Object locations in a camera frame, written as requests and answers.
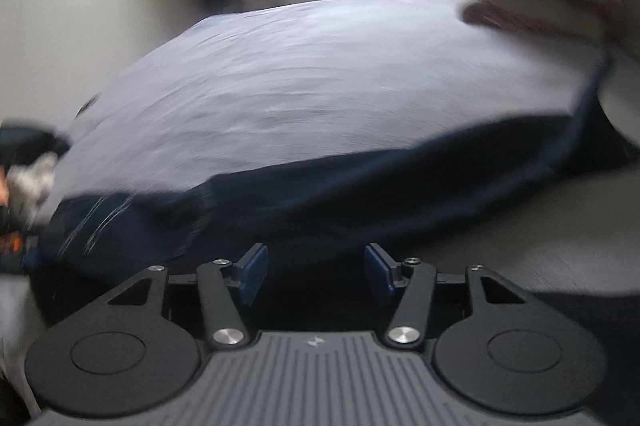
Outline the dark blue jeans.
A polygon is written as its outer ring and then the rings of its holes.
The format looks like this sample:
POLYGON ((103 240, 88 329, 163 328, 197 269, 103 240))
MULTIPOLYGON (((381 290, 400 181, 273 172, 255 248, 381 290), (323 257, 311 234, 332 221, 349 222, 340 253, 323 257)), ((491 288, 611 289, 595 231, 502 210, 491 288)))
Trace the dark blue jeans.
POLYGON ((566 179, 626 164, 606 118, 605 56, 570 115, 506 118, 408 149, 323 157, 214 175, 181 192, 66 199, 24 268, 49 323, 150 265, 191 274, 266 245, 268 315, 311 315, 348 290, 331 273, 360 266, 372 243, 402 253, 459 232, 566 179))

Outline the white plush garment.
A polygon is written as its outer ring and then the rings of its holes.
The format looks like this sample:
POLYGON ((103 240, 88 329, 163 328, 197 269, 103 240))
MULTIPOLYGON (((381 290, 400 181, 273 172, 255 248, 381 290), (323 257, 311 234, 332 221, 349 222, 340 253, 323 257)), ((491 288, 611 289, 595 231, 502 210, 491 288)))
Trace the white plush garment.
POLYGON ((13 218, 22 227, 29 227, 38 208, 49 197, 54 185, 54 168, 58 155, 42 154, 29 166, 14 165, 9 169, 9 207, 13 218))

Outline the dark garment at bed edge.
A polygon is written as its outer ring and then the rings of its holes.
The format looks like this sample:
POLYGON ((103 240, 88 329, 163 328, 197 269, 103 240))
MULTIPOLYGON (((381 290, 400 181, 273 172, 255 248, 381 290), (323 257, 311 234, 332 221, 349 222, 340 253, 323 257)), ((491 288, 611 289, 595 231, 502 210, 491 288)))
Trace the dark garment at bed edge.
POLYGON ((64 156, 70 150, 70 141, 64 135, 34 126, 2 125, 1 166, 29 166, 45 153, 56 157, 64 156))

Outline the stack of folded clothes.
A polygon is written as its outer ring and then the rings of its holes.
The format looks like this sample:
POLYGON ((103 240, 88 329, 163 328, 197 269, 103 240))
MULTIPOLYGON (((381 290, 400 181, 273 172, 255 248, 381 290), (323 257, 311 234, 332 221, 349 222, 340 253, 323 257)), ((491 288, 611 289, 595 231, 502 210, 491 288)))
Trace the stack of folded clothes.
POLYGON ((613 52, 613 65, 599 92, 600 103, 612 125, 639 145, 640 78, 639 62, 619 48, 613 52))

